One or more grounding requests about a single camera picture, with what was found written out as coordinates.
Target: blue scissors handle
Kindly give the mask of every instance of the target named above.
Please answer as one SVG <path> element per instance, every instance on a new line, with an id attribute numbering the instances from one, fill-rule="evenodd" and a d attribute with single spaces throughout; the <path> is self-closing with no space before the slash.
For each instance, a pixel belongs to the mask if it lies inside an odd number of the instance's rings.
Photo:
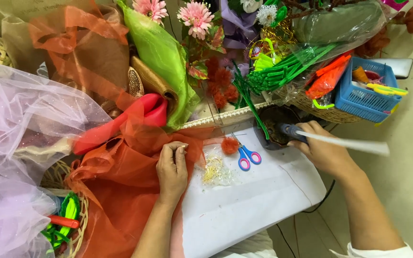
<path id="1" fill-rule="evenodd" d="M 253 164 L 255 164 L 255 165 L 261 164 L 262 159 L 261 159 L 261 155 L 259 155 L 259 153 L 255 152 L 255 151 L 250 151 L 245 146 L 242 146 L 242 148 L 245 151 L 246 155 L 250 158 L 250 161 Z"/>
<path id="2" fill-rule="evenodd" d="M 246 158 L 245 152 L 241 147 L 238 148 L 238 151 L 240 152 L 240 158 L 238 158 L 238 166 L 241 170 L 248 171 L 251 167 L 250 162 Z"/>

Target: black cable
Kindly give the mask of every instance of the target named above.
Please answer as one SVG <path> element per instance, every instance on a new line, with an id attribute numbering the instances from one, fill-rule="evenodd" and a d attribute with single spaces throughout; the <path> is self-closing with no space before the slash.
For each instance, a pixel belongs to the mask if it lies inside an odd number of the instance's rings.
<path id="1" fill-rule="evenodd" d="M 326 199 L 328 199 L 329 194 L 331 193 L 332 189 L 334 188 L 334 185 L 336 184 L 335 180 L 332 180 L 332 184 L 331 187 L 329 188 L 328 192 L 326 192 L 326 195 L 324 196 L 323 200 L 321 200 L 320 203 L 318 203 L 318 206 L 313 210 L 313 211 L 303 211 L 303 213 L 314 213 L 316 210 L 318 210 L 318 208 L 321 206 L 321 204 L 323 204 L 324 201 L 326 201 Z"/>
<path id="2" fill-rule="evenodd" d="M 288 245 L 289 249 L 291 250 L 291 253 L 293 254 L 293 256 L 294 256 L 294 258 L 295 258 L 295 254 L 294 254 L 294 252 L 292 251 L 292 248 L 291 248 L 290 244 L 288 244 L 288 241 L 286 241 L 286 238 L 284 237 L 283 231 L 281 231 L 281 228 L 280 228 L 280 226 L 278 225 L 278 223 L 277 223 L 277 227 L 278 227 L 278 229 L 280 230 L 280 233 L 281 233 L 281 236 L 282 236 L 283 239 L 284 239 L 284 242 Z"/>

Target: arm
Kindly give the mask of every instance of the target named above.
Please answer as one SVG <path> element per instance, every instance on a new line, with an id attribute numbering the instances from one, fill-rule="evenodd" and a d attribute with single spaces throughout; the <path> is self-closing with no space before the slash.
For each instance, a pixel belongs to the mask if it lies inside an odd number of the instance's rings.
<path id="1" fill-rule="evenodd" d="M 173 212 L 187 187 L 186 146 L 179 141 L 163 146 L 156 166 L 160 196 L 152 208 L 132 258 L 169 258 Z"/>
<path id="2" fill-rule="evenodd" d="M 317 122 L 298 124 L 304 131 L 334 137 Z M 292 141 L 320 170 L 340 183 L 345 196 L 352 246 L 359 250 L 394 250 L 405 243 L 388 218 L 367 177 L 344 147 L 307 138 L 309 145 Z"/>

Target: yellow scissors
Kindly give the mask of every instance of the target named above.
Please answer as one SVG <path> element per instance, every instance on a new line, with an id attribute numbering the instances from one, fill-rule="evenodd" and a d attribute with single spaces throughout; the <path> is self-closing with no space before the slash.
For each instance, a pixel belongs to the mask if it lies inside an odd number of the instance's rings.
<path id="1" fill-rule="evenodd" d="M 405 96 L 409 93 L 406 90 L 401 90 L 399 88 L 388 87 L 388 86 L 380 85 L 380 84 L 368 83 L 367 87 L 373 89 L 375 92 L 379 94 L 383 94 L 387 96 L 393 96 L 393 95 Z"/>

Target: white sleeve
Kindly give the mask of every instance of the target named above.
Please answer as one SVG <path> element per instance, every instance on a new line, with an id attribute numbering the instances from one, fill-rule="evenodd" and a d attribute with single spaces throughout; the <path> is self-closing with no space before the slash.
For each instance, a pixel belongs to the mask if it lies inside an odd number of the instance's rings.
<path id="1" fill-rule="evenodd" d="M 347 245 L 348 255 L 342 255 L 330 250 L 339 258 L 413 258 L 413 251 L 406 243 L 405 247 L 381 251 L 381 250 L 357 250 L 352 247 L 352 243 Z"/>

